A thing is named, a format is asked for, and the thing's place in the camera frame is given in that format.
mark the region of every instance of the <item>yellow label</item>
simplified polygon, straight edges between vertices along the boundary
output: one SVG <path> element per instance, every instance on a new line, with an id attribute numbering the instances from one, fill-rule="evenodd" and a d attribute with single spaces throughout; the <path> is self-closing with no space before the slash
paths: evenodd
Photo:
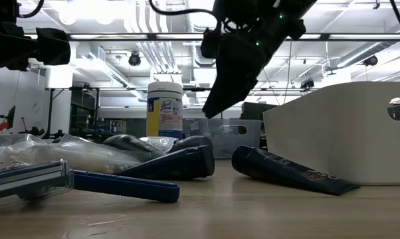
<path id="1" fill-rule="evenodd" d="M 147 112 L 147 136 L 159 136 L 160 101 L 154 100 L 153 111 Z"/>

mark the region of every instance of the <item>white plastic bin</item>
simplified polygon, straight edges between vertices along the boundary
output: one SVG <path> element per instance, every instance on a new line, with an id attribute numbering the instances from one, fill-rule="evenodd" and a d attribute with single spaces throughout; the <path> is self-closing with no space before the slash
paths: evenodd
<path id="1" fill-rule="evenodd" d="M 190 128 L 191 135 L 211 139 L 216 159 L 230 159 L 240 145 L 259 147 L 261 123 L 246 119 L 199 119 Z"/>
<path id="2" fill-rule="evenodd" d="M 322 88 L 264 112 L 268 150 L 362 185 L 400 185 L 400 82 Z"/>

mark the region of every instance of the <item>security camera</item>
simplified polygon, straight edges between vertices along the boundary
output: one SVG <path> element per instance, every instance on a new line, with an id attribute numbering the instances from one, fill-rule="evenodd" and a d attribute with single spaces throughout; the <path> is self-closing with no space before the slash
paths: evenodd
<path id="1" fill-rule="evenodd" d="M 131 57 L 129 57 L 129 65 L 139 66 L 141 64 L 141 58 L 139 52 L 131 52 Z"/>
<path id="2" fill-rule="evenodd" d="M 365 66 L 375 66 L 377 63 L 379 63 L 379 59 L 376 56 L 372 56 L 362 62 Z"/>

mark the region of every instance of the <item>bin handle hole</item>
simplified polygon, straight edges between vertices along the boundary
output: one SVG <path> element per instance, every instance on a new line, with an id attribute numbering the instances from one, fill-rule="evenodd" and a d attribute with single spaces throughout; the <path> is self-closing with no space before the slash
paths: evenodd
<path id="1" fill-rule="evenodd" d="M 247 133 L 247 127 L 244 125 L 221 125 L 220 135 L 244 135 Z"/>

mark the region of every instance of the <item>white wall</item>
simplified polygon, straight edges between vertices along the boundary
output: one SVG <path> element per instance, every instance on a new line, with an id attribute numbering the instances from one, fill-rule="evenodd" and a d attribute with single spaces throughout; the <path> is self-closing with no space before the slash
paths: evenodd
<path id="1" fill-rule="evenodd" d="M 47 129 L 49 92 L 44 90 L 45 77 L 38 76 L 0 68 L 0 114 L 7 115 L 16 105 L 14 127 L 3 133 L 24 131 L 21 117 L 29 130 L 37 122 L 41 123 L 39 129 Z"/>

